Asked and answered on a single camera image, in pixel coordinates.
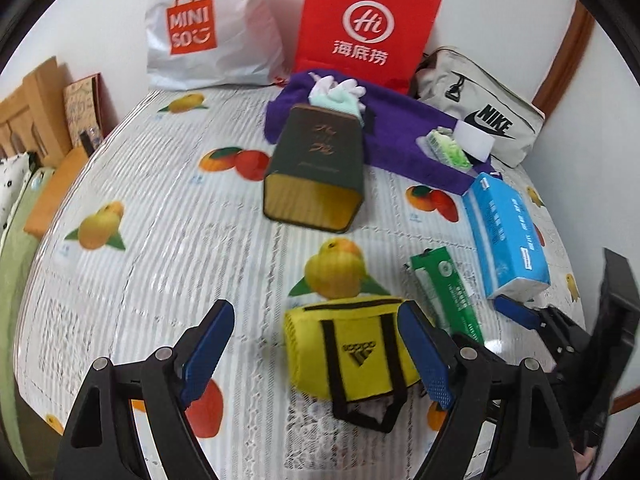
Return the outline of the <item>green sachet packet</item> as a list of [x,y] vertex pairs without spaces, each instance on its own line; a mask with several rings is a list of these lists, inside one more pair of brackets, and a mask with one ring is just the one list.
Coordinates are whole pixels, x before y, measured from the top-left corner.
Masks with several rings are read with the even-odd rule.
[[463,334],[484,344],[471,294],[446,247],[411,256],[409,270],[435,312],[437,325],[450,335]]

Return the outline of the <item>yellow Adidas mini bag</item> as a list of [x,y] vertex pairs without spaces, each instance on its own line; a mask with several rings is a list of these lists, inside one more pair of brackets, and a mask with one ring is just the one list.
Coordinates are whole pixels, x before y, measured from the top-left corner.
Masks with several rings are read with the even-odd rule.
[[401,339],[393,296],[307,304],[285,313],[288,376],[294,388],[328,400],[343,422],[389,434],[420,376]]

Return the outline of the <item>green wet wipes pack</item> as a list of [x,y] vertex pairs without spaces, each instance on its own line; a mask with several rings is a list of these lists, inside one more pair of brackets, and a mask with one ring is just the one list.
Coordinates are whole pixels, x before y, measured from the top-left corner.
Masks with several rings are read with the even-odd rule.
[[473,169],[473,165],[457,141],[454,140],[453,134],[451,129],[445,127],[432,129],[425,136],[427,149],[441,164],[461,172],[469,172]]

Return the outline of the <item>dark green gold box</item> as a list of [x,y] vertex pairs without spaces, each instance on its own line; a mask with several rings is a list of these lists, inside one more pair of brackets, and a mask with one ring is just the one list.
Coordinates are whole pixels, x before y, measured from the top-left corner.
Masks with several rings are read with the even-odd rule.
[[363,201],[359,119],[311,105],[293,106],[262,181],[265,217],[344,233]]

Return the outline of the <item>green cloth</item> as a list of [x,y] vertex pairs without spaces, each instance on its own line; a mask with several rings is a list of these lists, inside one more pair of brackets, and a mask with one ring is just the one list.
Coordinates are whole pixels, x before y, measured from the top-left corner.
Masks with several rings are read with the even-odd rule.
[[331,92],[310,94],[308,101],[311,106],[355,117],[363,124],[360,97],[350,92],[333,89]]

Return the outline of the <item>blue tissue pack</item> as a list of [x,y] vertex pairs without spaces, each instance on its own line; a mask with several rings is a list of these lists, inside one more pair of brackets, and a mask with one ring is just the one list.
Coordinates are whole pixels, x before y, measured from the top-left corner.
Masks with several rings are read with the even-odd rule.
[[548,263],[522,196],[482,172],[463,194],[487,298],[534,299],[550,286]]

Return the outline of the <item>fruit print tablecloth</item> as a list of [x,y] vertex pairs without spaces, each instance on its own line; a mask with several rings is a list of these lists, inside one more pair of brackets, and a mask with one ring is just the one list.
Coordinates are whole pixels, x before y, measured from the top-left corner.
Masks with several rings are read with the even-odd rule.
[[202,443],[220,478],[408,479],[435,437],[420,387],[394,430],[379,434],[336,420],[288,380],[290,290],[328,234],[267,219],[262,184],[238,170],[200,168],[215,150],[271,153],[265,116],[278,93],[210,89],[201,107],[172,114],[172,94],[154,92],[116,128],[32,262],[15,341],[18,391],[63,426],[94,359],[142,360],[224,298],[235,328],[214,374],[222,421]]

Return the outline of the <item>white sponge block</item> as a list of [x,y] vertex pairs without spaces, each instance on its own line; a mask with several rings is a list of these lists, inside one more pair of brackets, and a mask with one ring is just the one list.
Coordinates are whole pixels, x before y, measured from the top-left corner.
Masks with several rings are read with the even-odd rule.
[[470,155],[479,162],[487,162],[495,145],[495,139],[491,134],[463,120],[457,121],[452,137],[465,154]]

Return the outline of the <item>purple fabric storage tray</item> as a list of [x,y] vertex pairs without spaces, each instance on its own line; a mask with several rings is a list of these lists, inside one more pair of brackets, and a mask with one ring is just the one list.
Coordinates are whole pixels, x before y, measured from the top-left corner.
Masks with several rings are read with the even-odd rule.
[[[325,76],[331,76],[337,82],[347,79],[337,70],[316,68],[299,72],[292,75],[280,94],[267,104],[264,133],[269,143],[277,143],[291,108],[306,104],[317,79]],[[363,118],[366,164],[457,195],[466,192],[477,174],[495,171],[490,162],[478,162],[473,166],[472,174],[467,174],[428,157],[416,143],[438,127],[456,128],[457,118],[369,81],[360,79],[358,84],[366,89],[361,99],[366,107]]]

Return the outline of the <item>beige Nike bag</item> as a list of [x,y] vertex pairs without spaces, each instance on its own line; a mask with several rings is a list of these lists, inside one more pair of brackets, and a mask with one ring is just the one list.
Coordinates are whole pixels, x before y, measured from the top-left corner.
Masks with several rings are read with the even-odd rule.
[[516,167],[532,151],[546,116],[482,66],[450,47],[427,55],[414,74],[416,98],[495,139],[491,155]]

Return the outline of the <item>brown patterned box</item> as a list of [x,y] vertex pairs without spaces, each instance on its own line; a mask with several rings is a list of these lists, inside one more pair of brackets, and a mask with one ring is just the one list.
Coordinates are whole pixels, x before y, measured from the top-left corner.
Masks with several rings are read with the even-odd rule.
[[67,130],[73,146],[81,144],[83,133],[88,136],[94,148],[104,139],[100,91],[99,73],[78,79],[63,88]]

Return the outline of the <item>crumpled white tissue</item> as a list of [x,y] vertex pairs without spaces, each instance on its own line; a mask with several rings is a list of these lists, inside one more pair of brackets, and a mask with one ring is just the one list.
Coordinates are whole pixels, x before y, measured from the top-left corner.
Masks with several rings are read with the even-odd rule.
[[360,86],[356,79],[350,78],[338,82],[333,76],[320,76],[313,72],[309,72],[308,75],[311,76],[314,81],[314,85],[309,91],[309,94],[326,93],[331,92],[333,89],[338,89],[350,92],[354,96],[359,96],[361,99],[367,93],[366,89],[363,88],[363,86]]

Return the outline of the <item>red Haidilao paper bag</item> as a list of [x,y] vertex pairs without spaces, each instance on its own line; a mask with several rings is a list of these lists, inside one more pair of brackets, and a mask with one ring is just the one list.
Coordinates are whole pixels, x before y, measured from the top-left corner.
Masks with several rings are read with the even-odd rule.
[[304,0],[294,62],[407,93],[442,0]]

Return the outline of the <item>white Miniso plastic bag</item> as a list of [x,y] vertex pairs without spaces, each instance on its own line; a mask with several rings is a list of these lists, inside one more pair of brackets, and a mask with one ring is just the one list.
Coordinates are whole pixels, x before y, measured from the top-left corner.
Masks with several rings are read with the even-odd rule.
[[153,89],[269,86],[284,76],[268,0],[150,0],[145,37]]

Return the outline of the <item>brown wooden door frame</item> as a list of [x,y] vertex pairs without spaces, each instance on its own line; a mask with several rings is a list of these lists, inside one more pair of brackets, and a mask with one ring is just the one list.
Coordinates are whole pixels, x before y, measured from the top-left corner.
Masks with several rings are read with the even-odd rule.
[[579,1],[551,63],[546,78],[534,96],[533,104],[549,118],[570,86],[585,55],[596,20]]

